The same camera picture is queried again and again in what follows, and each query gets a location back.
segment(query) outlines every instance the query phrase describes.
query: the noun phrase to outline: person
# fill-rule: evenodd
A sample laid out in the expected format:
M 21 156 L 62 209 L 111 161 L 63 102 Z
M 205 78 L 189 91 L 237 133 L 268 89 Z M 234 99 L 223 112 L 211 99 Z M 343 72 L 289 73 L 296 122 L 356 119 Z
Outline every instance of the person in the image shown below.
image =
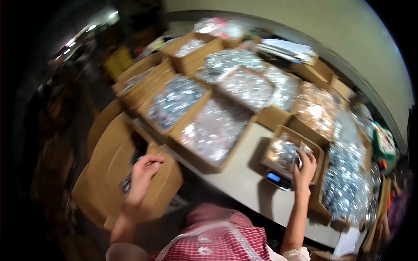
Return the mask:
M 383 213 L 378 221 L 378 226 L 383 235 L 383 243 L 389 243 L 393 239 L 402 224 L 410 203 L 410 194 L 400 189 L 394 172 L 392 172 L 391 179 L 393 189 L 391 203 L 388 211 Z
M 164 158 L 146 155 L 133 166 L 131 189 L 111 234 L 111 246 L 106 260 L 256 260 L 309 261 L 306 247 L 302 247 L 308 201 L 309 184 L 316 169 L 315 157 L 298 152 L 302 168 L 293 167 L 295 202 L 286 228 L 280 255 L 267 245 L 264 228 L 254 227 L 239 211 L 205 203 L 186 217 L 187 228 L 163 250 L 148 256 L 133 245 L 138 208 L 144 199 L 152 176 Z

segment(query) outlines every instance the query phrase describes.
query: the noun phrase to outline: paper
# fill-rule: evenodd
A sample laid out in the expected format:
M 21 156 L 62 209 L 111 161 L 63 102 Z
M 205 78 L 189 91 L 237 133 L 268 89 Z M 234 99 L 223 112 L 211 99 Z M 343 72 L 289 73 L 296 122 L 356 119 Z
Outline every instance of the paper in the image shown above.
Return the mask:
M 353 253 L 359 237 L 360 229 L 356 227 L 350 227 L 347 233 L 341 233 L 334 255 L 341 257 Z

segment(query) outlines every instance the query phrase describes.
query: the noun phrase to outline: digital scale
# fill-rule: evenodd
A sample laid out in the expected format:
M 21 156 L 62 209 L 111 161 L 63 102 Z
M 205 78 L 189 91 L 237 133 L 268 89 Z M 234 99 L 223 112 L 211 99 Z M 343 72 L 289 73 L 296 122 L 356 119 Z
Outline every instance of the digital scale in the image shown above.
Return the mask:
M 292 181 L 274 170 L 267 170 L 267 175 L 265 176 L 268 182 L 275 185 L 283 191 L 292 190 Z

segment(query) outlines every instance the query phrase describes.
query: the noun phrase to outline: hand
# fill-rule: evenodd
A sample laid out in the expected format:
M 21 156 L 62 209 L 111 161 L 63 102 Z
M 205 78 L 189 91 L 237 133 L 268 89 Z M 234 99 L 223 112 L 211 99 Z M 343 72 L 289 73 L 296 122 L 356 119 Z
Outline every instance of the hand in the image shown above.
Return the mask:
M 387 220 L 387 213 L 382 213 L 380 215 L 378 224 L 382 224 L 383 226 L 389 225 L 389 221 Z
M 164 157 L 145 155 L 132 167 L 130 190 L 125 204 L 129 207 L 139 207 L 144 199 L 152 176 L 158 171 Z
M 295 162 L 293 166 L 293 184 L 296 196 L 309 197 L 311 191 L 309 185 L 316 170 L 316 159 L 311 153 L 306 154 L 298 150 L 299 157 L 302 161 L 302 168 Z
M 395 172 L 392 172 L 392 184 L 394 185 L 394 186 L 398 186 L 398 183 L 397 183 L 397 181 L 396 181 L 396 174 L 395 174 Z

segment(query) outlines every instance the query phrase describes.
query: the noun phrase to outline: white embroidered flower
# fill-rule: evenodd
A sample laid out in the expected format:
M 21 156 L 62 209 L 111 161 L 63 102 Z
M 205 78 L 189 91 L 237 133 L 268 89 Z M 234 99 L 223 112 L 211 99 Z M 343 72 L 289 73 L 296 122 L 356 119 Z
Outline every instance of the white embroidered flower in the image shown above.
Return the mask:
M 212 240 L 210 240 L 207 236 L 198 236 L 197 240 L 200 243 L 210 243 L 210 242 L 212 242 Z
M 208 248 L 208 247 L 199 247 L 197 249 L 197 252 L 201 255 L 204 255 L 204 256 L 212 254 L 212 250 L 210 250 L 210 248 Z

